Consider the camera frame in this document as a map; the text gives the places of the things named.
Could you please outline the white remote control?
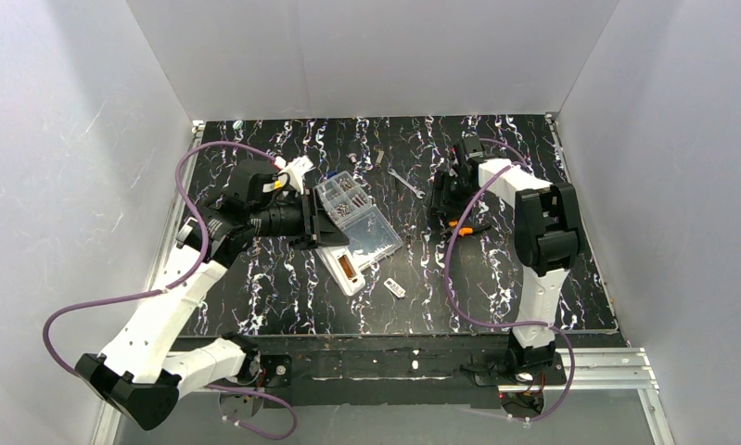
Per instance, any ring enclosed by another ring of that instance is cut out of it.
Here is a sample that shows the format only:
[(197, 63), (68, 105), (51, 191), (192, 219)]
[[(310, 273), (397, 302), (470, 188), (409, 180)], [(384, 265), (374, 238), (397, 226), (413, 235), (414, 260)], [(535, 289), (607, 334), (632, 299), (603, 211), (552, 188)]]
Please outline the white remote control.
[(320, 247), (316, 253), (345, 296), (354, 296), (364, 288), (364, 275), (347, 246)]

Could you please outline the white remote battery cover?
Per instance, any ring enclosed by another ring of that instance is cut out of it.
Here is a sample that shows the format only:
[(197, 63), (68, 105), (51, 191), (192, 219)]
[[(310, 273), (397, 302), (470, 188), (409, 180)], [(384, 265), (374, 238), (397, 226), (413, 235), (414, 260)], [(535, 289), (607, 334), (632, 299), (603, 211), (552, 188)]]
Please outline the white remote battery cover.
[(404, 299), (406, 296), (405, 289), (398, 284), (394, 279), (387, 278), (384, 283), (384, 287), (396, 298), (396, 299)]

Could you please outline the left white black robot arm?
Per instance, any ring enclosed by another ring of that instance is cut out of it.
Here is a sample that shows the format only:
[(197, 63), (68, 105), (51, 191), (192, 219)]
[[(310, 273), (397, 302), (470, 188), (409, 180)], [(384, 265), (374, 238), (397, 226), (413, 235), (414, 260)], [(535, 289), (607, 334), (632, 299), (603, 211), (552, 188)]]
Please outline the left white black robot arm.
[(307, 157), (240, 162), (224, 197), (191, 207), (156, 287), (101, 351), (79, 359), (76, 375), (144, 430), (160, 426), (184, 396), (220, 380), (256, 393), (267, 374), (248, 338), (226, 334), (175, 356), (171, 348), (209, 290), (260, 237), (285, 237), (294, 249), (316, 252), (347, 296), (364, 287), (349, 238), (304, 184), (312, 166)]

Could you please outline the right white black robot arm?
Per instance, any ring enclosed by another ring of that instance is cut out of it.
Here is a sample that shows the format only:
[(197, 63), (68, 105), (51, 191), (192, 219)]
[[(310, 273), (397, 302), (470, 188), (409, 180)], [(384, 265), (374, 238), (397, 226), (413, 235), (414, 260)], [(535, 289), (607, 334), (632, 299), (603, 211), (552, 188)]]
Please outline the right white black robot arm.
[(535, 375), (556, 359), (556, 309), (561, 288), (587, 246), (574, 186), (539, 179), (510, 159), (484, 148), (469, 135), (452, 149), (449, 170), (434, 175), (430, 213), (451, 222), (444, 260), (464, 232), (473, 207), (490, 192), (514, 211), (514, 248), (523, 270), (517, 319), (509, 325), (507, 349), (499, 371)]

